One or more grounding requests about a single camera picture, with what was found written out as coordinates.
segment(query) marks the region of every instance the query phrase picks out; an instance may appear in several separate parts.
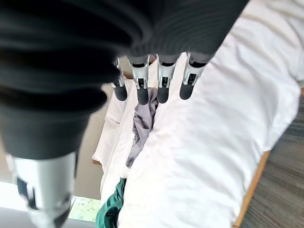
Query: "white pillow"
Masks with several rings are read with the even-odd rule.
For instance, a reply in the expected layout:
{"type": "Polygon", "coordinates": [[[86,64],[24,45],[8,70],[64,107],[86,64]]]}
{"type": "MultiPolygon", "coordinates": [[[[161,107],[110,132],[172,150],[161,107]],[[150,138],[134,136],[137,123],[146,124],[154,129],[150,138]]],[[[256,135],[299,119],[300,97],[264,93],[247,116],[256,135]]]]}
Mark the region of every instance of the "white pillow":
{"type": "MultiPolygon", "coordinates": [[[[124,83],[129,96],[133,86],[133,80],[125,78],[124,83]]],[[[124,114],[128,99],[129,98],[125,101],[119,101],[113,92],[109,102],[108,110],[105,115],[104,127],[95,153],[92,156],[93,160],[99,161],[102,164],[104,172],[107,169],[111,154],[116,146],[121,118],[124,114]]]]}

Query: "green garment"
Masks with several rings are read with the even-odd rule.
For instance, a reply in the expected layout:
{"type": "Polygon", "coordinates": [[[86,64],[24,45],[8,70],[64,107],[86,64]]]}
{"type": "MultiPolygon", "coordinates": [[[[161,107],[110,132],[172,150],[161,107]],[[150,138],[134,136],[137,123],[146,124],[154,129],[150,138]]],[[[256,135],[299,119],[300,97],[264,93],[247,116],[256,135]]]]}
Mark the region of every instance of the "green garment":
{"type": "Polygon", "coordinates": [[[100,208],[96,217],[97,228],[116,228],[118,214],[124,204],[124,187],[127,179],[121,178],[115,192],[100,208]]]}

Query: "black rubber fingertip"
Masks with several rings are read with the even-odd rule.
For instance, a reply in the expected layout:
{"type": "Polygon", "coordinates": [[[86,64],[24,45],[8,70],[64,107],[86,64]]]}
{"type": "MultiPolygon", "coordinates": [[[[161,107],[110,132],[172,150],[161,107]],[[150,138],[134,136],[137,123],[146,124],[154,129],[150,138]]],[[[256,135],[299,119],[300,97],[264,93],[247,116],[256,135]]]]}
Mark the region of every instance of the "black rubber fingertip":
{"type": "Polygon", "coordinates": [[[183,100],[187,100],[191,97],[192,91],[193,91],[193,86],[191,84],[185,85],[185,84],[181,84],[180,87],[180,97],[183,100]]]}
{"type": "Polygon", "coordinates": [[[157,101],[161,104],[165,103],[169,97],[169,88],[163,87],[158,88],[157,91],[157,101]]]}
{"type": "Polygon", "coordinates": [[[149,101],[148,98],[148,89],[137,89],[137,99],[140,105],[146,105],[149,101]]]}
{"type": "Polygon", "coordinates": [[[125,101],[127,99],[128,94],[125,85],[123,87],[117,86],[114,88],[114,92],[118,100],[125,101]]]}

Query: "bed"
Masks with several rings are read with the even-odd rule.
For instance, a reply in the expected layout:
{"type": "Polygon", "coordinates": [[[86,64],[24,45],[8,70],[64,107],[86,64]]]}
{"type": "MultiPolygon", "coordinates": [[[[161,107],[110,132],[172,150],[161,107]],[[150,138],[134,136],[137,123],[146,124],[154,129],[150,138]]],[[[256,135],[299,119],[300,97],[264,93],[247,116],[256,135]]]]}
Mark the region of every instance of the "bed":
{"type": "MultiPolygon", "coordinates": [[[[298,111],[304,70],[297,29],[303,24],[284,13],[289,3],[251,1],[187,101],[179,97],[187,59],[181,54],[169,99],[159,104],[153,130],[129,172],[118,227],[240,225],[265,152],[298,111]]],[[[304,6],[293,7],[304,12],[304,6]]],[[[149,67],[149,87],[157,87],[156,74],[157,61],[149,67]]],[[[102,203],[113,194],[133,143],[136,87],[132,80],[125,83],[128,99],[112,96],[93,155],[104,171],[102,203]]]]}

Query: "robotic arm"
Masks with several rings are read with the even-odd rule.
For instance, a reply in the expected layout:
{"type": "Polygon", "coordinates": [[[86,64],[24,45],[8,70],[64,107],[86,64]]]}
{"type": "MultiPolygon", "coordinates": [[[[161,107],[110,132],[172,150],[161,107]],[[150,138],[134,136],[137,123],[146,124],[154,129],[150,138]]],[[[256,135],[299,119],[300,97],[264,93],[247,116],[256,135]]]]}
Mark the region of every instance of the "robotic arm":
{"type": "Polygon", "coordinates": [[[113,83],[126,99],[117,57],[127,55],[139,103],[148,56],[159,55],[158,100],[187,51],[180,97],[188,99],[248,0],[3,0],[0,3],[1,136],[37,228],[67,219],[78,150],[89,116],[113,83]]]}

